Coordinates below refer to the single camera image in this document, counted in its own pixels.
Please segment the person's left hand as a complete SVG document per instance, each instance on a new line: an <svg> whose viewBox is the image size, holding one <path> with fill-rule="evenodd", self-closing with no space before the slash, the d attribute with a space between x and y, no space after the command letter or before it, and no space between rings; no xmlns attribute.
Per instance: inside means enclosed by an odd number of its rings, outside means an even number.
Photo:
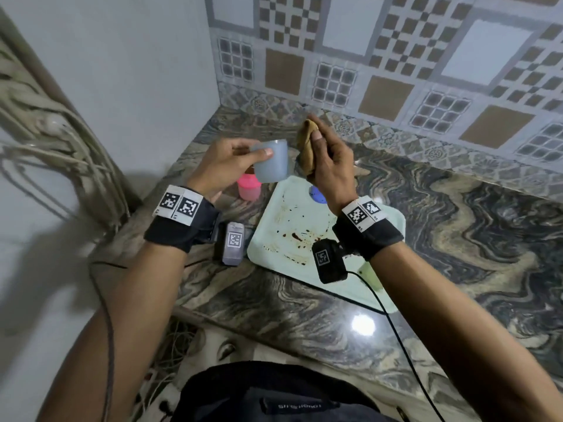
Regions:
<svg viewBox="0 0 563 422"><path fill-rule="evenodd" d="M231 155L228 149L226 138L213 142L185 184L211 203L216 202L222 191L234 184L251 166L273 155L270 148L246 155Z"/></svg>

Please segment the person's right hand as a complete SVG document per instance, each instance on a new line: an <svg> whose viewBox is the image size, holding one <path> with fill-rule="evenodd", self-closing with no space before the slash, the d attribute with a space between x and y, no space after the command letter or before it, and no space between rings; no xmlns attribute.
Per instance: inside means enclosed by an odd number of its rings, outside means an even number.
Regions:
<svg viewBox="0 0 563 422"><path fill-rule="evenodd" d="M312 120L325 138L325 145L312 145L315 171L307 179L327 200L329 210L339 216L341 210L358 198L354 179L354 153L336 132L310 113Z"/></svg>

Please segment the brown cleaning cloth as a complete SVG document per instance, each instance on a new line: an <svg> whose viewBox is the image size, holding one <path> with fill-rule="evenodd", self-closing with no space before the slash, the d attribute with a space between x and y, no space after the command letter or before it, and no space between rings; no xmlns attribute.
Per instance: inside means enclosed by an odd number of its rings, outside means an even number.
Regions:
<svg viewBox="0 0 563 422"><path fill-rule="evenodd" d="M305 177L311 176L315 171L315 154L311 144L311 136L314 131L318 130L318 126L312 120L307 119L297 134L299 155L296 158L296 162Z"/></svg>

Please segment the pale blue plastic cup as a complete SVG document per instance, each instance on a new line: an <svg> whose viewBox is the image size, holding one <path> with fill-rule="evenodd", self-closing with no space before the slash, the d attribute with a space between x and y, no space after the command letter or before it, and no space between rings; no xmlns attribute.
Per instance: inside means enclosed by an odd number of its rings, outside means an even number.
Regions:
<svg viewBox="0 0 563 422"><path fill-rule="evenodd" d="M258 149L272 149L272 157L266 161L254 164L257 180L261 183L277 183L285 180L288 175L288 143L285 139L260 142L250 147L251 151Z"/></svg>

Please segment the person's right forearm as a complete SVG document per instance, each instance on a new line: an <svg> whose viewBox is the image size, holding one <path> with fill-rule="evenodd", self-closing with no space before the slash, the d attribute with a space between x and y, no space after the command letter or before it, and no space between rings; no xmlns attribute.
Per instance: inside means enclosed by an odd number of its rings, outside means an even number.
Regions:
<svg viewBox="0 0 563 422"><path fill-rule="evenodd" d="M563 422L563 396L535 357L407 244L384 248L370 265L483 422Z"/></svg>

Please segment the person's left forearm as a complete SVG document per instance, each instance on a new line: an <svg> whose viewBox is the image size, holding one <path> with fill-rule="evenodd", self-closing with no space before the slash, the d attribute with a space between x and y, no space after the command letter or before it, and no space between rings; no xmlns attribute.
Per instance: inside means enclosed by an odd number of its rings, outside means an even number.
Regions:
<svg viewBox="0 0 563 422"><path fill-rule="evenodd" d="M70 348L38 422L126 422L178 297L210 256L144 243Z"/></svg>

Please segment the pink plastic cup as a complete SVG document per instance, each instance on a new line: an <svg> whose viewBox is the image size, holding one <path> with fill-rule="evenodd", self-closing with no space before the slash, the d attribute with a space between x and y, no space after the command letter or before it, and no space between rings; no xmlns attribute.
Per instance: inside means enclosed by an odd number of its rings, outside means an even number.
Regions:
<svg viewBox="0 0 563 422"><path fill-rule="evenodd" d="M255 174L244 173L237 181L238 193L245 201L256 201L261 196L262 183Z"/></svg>

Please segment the light green plastic tray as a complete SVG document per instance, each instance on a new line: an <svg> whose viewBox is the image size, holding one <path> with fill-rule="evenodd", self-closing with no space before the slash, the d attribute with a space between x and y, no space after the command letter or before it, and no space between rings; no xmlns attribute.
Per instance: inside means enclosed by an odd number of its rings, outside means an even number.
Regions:
<svg viewBox="0 0 563 422"><path fill-rule="evenodd" d="M332 231L337 218L326 204L315 202L311 184L290 176L279 182L247 248L251 262L372 310L382 307L355 275L323 284L315 267L312 245L336 240Z"/></svg>

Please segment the black left wristband with markers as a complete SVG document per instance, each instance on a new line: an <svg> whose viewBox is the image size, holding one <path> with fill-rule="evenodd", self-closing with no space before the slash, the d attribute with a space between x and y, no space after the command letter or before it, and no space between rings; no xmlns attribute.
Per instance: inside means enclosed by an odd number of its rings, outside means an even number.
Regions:
<svg viewBox="0 0 563 422"><path fill-rule="evenodd" d="M215 242L221 218L220 211L203 195L176 185L166 188L152 216L144 240L185 253L193 245Z"/></svg>

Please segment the black wristband with markers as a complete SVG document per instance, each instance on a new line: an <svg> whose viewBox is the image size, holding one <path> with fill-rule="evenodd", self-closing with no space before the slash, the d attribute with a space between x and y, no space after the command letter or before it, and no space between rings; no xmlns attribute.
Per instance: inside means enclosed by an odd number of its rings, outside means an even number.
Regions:
<svg viewBox="0 0 563 422"><path fill-rule="evenodd" d="M369 196L359 197L342 210L333 226L341 244L367 262L381 250L404 241L404 234Z"/></svg>
<svg viewBox="0 0 563 422"><path fill-rule="evenodd" d="M144 240L185 253L193 245L215 242L221 218L220 211L203 195L176 185L166 188L152 216Z"/></svg>

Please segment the black right wristband with markers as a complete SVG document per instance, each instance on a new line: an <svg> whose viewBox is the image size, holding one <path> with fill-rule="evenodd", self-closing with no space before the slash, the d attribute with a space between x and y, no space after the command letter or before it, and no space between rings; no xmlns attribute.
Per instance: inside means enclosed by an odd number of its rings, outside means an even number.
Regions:
<svg viewBox="0 0 563 422"><path fill-rule="evenodd" d="M381 250L404 241L404 234L369 196L359 197L342 210L333 226L341 244L367 262Z"/></svg>

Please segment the person's dark clothing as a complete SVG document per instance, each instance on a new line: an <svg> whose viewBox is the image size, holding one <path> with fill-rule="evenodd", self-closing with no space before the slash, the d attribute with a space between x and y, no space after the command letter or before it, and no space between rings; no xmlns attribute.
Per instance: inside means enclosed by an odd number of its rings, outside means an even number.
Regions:
<svg viewBox="0 0 563 422"><path fill-rule="evenodd" d="M356 386L299 366L243 361L184 385L170 422L395 422Z"/></svg>

